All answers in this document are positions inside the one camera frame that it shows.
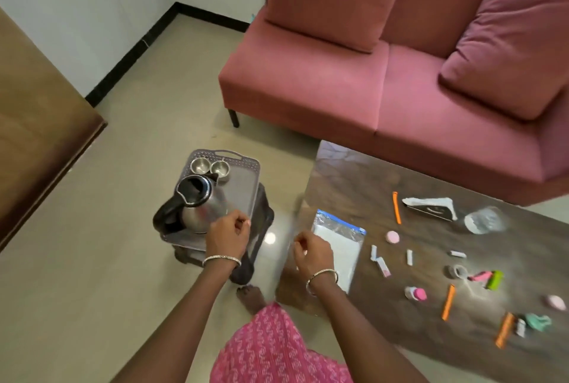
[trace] floor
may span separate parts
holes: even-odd
[[[244,116],[231,126],[217,74],[241,38],[178,16],[97,107],[108,128],[0,253],[0,381],[108,381],[181,299],[200,269],[174,259],[151,218],[193,149],[260,161],[276,241],[252,282],[274,297],[318,141]],[[535,209],[566,217],[569,201]],[[249,321],[234,292],[228,283],[218,297],[188,381],[207,381]],[[342,360],[328,323],[290,313],[309,348]],[[487,381],[406,354],[431,382]]]

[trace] silver bangle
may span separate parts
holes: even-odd
[[[206,257],[206,258],[204,259],[203,263],[202,263],[202,266],[205,267],[205,263],[206,263],[208,260],[213,260],[213,259],[227,259],[227,260],[233,260],[234,262],[237,262],[237,267],[241,266],[241,260],[239,260],[238,258],[231,257],[231,256],[221,256],[221,255],[219,255],[219,254],[218,254],[217,256],[209,256],[209,257]]]
[[[338,284],[338,272],[334,271],[333,269],[323,269],[321,271],[318,271],[316,274],[314,274],[313,276],[310,277],[310,279],[306,282],[306,290],[312,295],[312,296],[316,296],[314,293],[312,293],[310,291],[310,281],[312,281],[315,277],[317,277],[320,274],[323,274],[324,272],[334,272],[334,276],[336,277],[336,284]]]

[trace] wooden door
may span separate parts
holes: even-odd
[[[0,250],[104,125],[0,9]]]

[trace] pink patterned dress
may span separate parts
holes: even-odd
[[[345,365],[308,350],[294,323],[272,303],[219,352],[210,383],[351,383]]]

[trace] kettle handle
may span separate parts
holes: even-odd
[[[154,228],[161,234],[170,234],[174,232],[179,232],[185,227],[179,221],[176,216],[176,221],[174,223],[168,223],[170,217],[175,216],[184,207],[184,199],[177,192],[174,193],[170,199],[164,203],[160,209],[154,214],[152,219],[152,224]]]

